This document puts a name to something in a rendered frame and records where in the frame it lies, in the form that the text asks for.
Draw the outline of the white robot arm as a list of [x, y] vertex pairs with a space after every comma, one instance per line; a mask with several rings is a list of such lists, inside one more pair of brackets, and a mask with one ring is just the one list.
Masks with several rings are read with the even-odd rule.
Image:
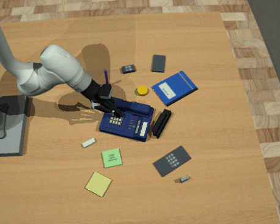
[[[60, 84], [67, 84], [80, 93], [89, 87], [92, 77], [77, 59], [62, 47], [52, 44], [40, 54], [41, 63], [22, 63], [12, 54], [0, 26], [0, 64], [17, 80], [24, 96], [38, 96]], [[43, 65], [43, 66], [42, 66]], [[5, 123], [9, 105], [0, 104], [0, 139], [5, 138]]]

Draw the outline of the blue notebook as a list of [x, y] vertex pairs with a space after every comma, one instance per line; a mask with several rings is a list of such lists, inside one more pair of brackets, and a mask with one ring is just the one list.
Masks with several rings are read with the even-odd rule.
[[183, 71], [153, 85], [152, 89], [157, 93], [166, 107], [198, 90]]

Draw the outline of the green sticky note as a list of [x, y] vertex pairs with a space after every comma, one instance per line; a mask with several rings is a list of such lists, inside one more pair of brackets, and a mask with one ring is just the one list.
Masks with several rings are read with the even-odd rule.
[[119, 149], [102, 152], [105, 168], [122, 165]]

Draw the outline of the yellow sticky note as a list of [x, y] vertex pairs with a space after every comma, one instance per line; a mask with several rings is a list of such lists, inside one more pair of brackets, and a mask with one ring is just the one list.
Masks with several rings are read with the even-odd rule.
[[95, 172], [86, 185], [86, 189], [103, 197], [111, 181], [111, 179]]

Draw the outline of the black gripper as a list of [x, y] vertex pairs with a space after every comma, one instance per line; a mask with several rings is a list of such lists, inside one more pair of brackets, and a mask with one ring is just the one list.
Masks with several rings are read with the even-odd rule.
[[[110, 99], [103, 99], [100, 98], [100, 96], [97, 95], [97, 92], [99, 90], [99, 88], [101, 87], [101, 85], [98, 85], [93, 79], [89, 85], [89, 87], [87, 87], [86, 90], [80, 92], [82, 95], [84, 95], [87, 99], [90, 100], [90, 102], [92, 103], [92, 107], [91, 109], [96, 109], [99, 111], [102, 111], [104, 113], [113, 113], [114, 115], [116, 115], [117, 117], [123, 117], [123, 113], [121, 113], [117, 108], [116, 105], [114, 104], [115, 101], [114, 99], [111, 97]], [[101, 104], [102, 106], [98, 106], [96, 103]]]

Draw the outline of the grey keypad panel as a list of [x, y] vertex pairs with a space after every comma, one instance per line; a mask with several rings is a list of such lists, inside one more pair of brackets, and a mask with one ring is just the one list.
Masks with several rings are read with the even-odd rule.
[[153, 164], [155, 165], [161, 176], [164, 177], [190, 159], [191, 157], [181, 145]]

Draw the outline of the yellow cylinder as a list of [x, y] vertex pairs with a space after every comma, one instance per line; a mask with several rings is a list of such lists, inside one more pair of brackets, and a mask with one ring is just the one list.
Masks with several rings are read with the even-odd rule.
[[146, 96], [147, 95], [147, 87], [145, 86], [140, 86], [138, 88], [138, 95], [139, 96]]

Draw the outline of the blue telephone handset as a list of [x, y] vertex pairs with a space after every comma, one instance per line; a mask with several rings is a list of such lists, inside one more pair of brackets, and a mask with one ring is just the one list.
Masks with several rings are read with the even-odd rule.
[[136, 114], [141, 114], [144, 116], [148, 116], [150, 112], [150, 105], [146, 105], [143, 103], [137, 102], [129, 102], [123, 99], [112, 97], [115, 101], [115, 105], [117, 109], [124, 109], [128, 111], [132, 111]]

